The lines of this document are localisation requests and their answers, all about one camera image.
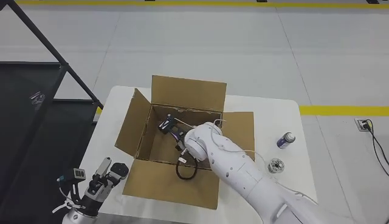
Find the box flap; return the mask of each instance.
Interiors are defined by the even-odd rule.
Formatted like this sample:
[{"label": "box flap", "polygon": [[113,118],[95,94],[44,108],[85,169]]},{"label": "box flap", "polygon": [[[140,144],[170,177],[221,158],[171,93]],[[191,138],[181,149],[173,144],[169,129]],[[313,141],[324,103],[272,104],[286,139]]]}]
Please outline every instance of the box flap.
[{"label": "box flap", "polygon": [[115,144],[117,148],[133,157],[136,156],[150,107],[150,102],[135,88]]},{"label": "box flap", "polygon": [[[182,175],[192,175],[193,168],[180,167]],[[123,194],[168,202],[218,207],[219,178],[209,170],[198,169],[192,180],[181,180],[175,165],[135,160]]]},{"label": "box flap", "polygon": [[[223,113],[222,132],[235,144],[244,150],[255,150],[254,139],[254,113],[253,112],[229,112]],[[253,160],[255,154],[246,152]]]},{"label": "box flap", "polygon": [[226,83],[153,75],[151,102],[222,112]]}]

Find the can lid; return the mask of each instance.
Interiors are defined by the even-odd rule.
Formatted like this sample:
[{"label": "can lid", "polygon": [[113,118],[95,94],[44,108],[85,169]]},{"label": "can lid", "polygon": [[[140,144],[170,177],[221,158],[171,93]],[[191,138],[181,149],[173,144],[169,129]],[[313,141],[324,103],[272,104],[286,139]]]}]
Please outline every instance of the can lid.
[{"label": "can lid", "polygon": [[296,137],[294,136],[294,134],[292,134],[290,132],[285,134],[285,140],[286,141],[293,142],[295,139],[296,139]]}]

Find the spray can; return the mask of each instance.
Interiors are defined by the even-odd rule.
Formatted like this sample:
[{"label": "spray can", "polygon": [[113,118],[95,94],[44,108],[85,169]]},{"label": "spray can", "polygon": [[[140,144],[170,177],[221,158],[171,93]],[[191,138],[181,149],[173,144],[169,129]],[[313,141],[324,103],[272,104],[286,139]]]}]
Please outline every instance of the spray can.
[{"label": "spray can", "polygon": [[296,137],[290,133],[290,132],[287,132],[285,133],[281,139],[279,139],[277,141],[277,146],[281,149],[284,149],[286,148],[287,146],[289,146],[291,143],[293,143],[294,141],[296,140]]}]

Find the cardboard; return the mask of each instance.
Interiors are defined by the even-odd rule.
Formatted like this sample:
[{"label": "cardboard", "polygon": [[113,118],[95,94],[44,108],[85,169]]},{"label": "cardboard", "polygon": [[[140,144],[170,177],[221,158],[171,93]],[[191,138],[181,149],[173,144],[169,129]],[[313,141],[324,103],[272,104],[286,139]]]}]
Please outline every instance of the cardboard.
[{"label": "cardboard", "polygon": [[223,112],[226,83],[153,75],[151,102]]},{"label": "cardboard", "polygon": [[[190,176],[193,168],[181,167],[182,175]],[[124,194],[146,199],[165,200],[216,209],[219,178],[209,170],[198,169],[190,181],[180,180],[173,165],[135,160],[123,190]]]},{"label": "cardboard", "polygon": [[[194,179],[178,178],[175,169],[180,152],[175,149],[176,142],[157,127],[167,114],[192,125],[223,118],[227,120],[223,134],[242,149],[254,150],[253,113],[223,113],[225,89],[225,83],[153,76],[151,103],[135,89],[115,144],[135,158],[123,194],[217,208],[219,178],[210,170],[209,162],[199,163]],[[189,129],[184,124],[180,127]],[[186,159],[180,172],[189,176],[195,164],[190,157]]]}]

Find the floor tile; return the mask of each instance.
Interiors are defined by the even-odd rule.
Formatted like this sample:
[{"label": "floor tile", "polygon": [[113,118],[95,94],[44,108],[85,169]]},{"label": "floor tile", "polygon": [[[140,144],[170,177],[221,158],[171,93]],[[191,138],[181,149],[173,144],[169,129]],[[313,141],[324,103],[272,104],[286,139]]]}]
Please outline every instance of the floor tile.
[{"label": "floor tile", "polygon": [[227,93],[231,95],[284,98],[309,104],[291,53],[197,55],[108,52],[94,91],[105,100],[116,85],[151,87],[153,74],[221,81],[227,83]]},{"label": "floor tile", "polygon": [[[115,11],[83,10],[77,6],[22,6],[22,9],[54,47],[62,51],[106,51],[119,19]],[[0,24],[0,37],[6,38],[0,40],[1,47],[44,48],[9,8],[1,12]]]},{"label": "floor tile", "polygon": [[274,8],[130,7],[110,51],[290,51]]},{"label": "floor tile", "polygon": [[[318,121],[353,217],[362,223],[385,223],[389,178],[376,160],[371,136],[357,130],[354,117],[318,117]],[[377,139],[389,152],[389,118],[372,121]]]},{"label": "floor tile", "polygon": [[330,214],[351,217],[336,170],[315,116],[301,118],[319,205]]},{"label": "floor tile", "polygon": [[388,10],[278,8],[292,50],[387,52]]},{"label": "floor tile", "polygon": [[93,92],[104,103],[114,86],[151,87],[151,76],[161,71],[160,56],[155,53],[108,52]]},{"label": "floor tile", "polygon": [[386,106],[386,55],[294,53],[312,104]]}]

